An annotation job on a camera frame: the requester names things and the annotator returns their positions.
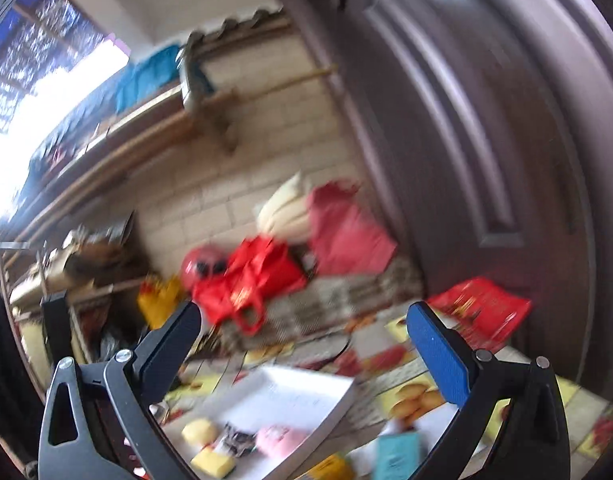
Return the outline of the yellow shopping bag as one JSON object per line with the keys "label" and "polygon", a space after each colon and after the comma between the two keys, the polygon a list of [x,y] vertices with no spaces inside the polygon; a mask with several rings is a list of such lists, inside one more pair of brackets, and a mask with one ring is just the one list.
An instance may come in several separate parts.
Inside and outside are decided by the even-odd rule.
{"label": "yellow shopping bag", "polygon": [[150,328],[161,328],[186,297],[182,282],[176,275],[167,280],[147,276],[139,286],[137,304]]}

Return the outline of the red helmet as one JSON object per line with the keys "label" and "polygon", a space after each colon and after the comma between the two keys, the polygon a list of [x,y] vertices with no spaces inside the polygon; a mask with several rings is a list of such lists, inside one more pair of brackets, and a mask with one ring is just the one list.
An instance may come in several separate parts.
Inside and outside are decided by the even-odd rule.
{"label": "red helmet", "polygon": [[225,250],[214,244],[204,244],[187,252],[180,265],[180,281],[190,292],[194,285],[213,275],[222,275],[228,264]]}

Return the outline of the red plastic bag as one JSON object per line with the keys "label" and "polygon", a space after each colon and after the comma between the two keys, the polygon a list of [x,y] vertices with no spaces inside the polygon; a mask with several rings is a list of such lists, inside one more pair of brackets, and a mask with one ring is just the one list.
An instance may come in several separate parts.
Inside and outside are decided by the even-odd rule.
{"label": "red plastic bag", "polygon": [[429,306],[452,318],[454,330],[475,349],[496,353],[530,313],[530,299],[515,296],[487,278],[473,278],[431,296]]}

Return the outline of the brown hair scrunchie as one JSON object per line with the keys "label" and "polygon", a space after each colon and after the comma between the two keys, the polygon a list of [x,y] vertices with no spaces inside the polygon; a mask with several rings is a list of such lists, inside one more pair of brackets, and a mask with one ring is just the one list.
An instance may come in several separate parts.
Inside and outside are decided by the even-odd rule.
{"label": "brown hair scrunchie", "polygon": [[256,449],[256,433],[226,424],[214,442],[213,450],[221,455],[240,458]]}

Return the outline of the pink plush toy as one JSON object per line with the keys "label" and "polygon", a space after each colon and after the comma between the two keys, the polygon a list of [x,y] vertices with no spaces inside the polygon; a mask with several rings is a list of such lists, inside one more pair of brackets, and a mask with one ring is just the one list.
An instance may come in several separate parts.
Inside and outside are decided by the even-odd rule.
{"label": "pink plush toy", "polygon": [[286,458],[308,437],[304,429],[271,425],[261,428],[256,434],[256,449],[271,458]]}

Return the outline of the fruit pattern tablecloth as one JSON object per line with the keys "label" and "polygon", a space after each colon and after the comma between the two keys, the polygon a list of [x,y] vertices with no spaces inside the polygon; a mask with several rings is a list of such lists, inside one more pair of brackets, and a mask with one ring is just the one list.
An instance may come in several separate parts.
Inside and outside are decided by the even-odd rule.
{"label": "fruit pattern tablecloth", "polygon": [[352,332],[329,330],[296,344],[235,354],[228,359],[189,361],[182,385],[164,401],[163,427],[261,366],[284,366],[354,379],[349,411],[314,453],[288,479],[299,477],[329,455],[344,457],[358,479],[372,474],[377,439],[390,432],[417,432],[421,452],[439,441],[457,408],[441,398],[425,362],[406,337],[403,308],[387,311]]}

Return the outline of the plaid covered bench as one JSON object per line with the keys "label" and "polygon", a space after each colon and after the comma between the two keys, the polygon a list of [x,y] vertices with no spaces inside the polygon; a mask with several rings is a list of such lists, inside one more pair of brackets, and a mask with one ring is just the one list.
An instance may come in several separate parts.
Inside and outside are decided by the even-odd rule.
{"label": "plaid covered bench", "polygon": [[233,321],[218,330],[225,353],[288,344],[324,330],[423,296],[421,272],[411,260],[395,257],[376,275],[314,278],[305,289],[265,304],[265,321],[254,335],[246,335]]}

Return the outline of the red tote bag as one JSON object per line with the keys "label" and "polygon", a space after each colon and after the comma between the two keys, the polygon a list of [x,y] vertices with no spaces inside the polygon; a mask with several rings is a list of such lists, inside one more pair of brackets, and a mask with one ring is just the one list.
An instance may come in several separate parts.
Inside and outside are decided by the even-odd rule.
{"label": "red tote bag", "polygon": [[223,274],[198,281],[192,300],[213,325],[233,321],[241,333],[253,336],[265,323],[267,300],[300,292],[306,285],[288,244],[259,235],[235,249]]}

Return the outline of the metal shelf rack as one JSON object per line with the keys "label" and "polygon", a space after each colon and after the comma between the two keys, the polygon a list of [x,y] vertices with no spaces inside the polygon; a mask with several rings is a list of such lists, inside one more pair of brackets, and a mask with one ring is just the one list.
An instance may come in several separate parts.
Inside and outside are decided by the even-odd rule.
{"label": "metal shelf rack", "polygon": [[131,243],[96,240],[41,252],[18,280],[5,276],[9,308],[32,377],[46,389],[61,352],[80,363],[105,359],[137,340],[136,306],[149,261]]}

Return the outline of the teal tissue pack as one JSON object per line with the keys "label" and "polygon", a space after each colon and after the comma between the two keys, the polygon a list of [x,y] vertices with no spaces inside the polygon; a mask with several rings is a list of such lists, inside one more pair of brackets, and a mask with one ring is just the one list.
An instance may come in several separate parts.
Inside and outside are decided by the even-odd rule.
{"label": "teal tissue pack", "polygon": [[377,439],[372,480],[408,480],[421,464],[421,443],[417,432],[387,434]]}

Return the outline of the dark red cloth bag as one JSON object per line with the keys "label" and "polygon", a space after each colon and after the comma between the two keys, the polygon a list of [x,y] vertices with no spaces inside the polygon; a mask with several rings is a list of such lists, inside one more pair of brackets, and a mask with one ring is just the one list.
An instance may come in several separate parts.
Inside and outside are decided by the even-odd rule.
{"label": "dark red cloth bag", "polygon": [[376,275],[389,266],[397,244],[356,200],[361,189],[349,179],[316,186],[307,196],[308,246],[319,275]]}

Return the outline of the brown wooden door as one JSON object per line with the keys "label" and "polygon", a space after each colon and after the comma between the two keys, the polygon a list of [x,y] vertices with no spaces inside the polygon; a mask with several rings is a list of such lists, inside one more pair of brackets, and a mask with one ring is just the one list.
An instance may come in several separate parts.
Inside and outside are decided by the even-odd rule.
{"label": "brown wooden door", "polygon": [[613,0],[280,0],[430,294],[531,300],[513,344],[613,400]]}

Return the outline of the white cardboard box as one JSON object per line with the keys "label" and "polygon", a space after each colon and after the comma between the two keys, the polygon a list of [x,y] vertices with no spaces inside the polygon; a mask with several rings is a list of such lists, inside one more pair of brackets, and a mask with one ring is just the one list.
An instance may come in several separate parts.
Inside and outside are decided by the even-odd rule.
{"label": "white cardboard box", "polygon": [[284,366],[261,366],[233,385],[196,402],[186,414],[163,427],[165,436],[184,460],[199,452],[186,442],[183,428],[196,418],[256,432],[273,425],[298,428],[306,439],[287,457],[259,452],[238,460],[230,479],[288,479],[326,440],[354,402],[351,377]]}

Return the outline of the yellow sponge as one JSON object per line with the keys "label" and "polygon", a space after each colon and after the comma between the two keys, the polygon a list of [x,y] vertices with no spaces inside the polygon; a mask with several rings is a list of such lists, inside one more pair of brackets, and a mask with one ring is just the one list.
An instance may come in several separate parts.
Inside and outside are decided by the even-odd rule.
{"label": "yellow sponge", "polygon": [[225,479],[235,470],[236,460],[206,446],[192,459],[192,467],[214,479]]}

